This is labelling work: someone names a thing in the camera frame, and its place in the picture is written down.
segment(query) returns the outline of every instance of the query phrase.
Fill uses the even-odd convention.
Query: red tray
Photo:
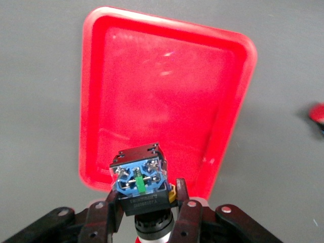
[[[83,32],[79,172],[111,189],[119,150],[158,141],[170,182],[208,198],[257,62],[246,36],[110,7]]]

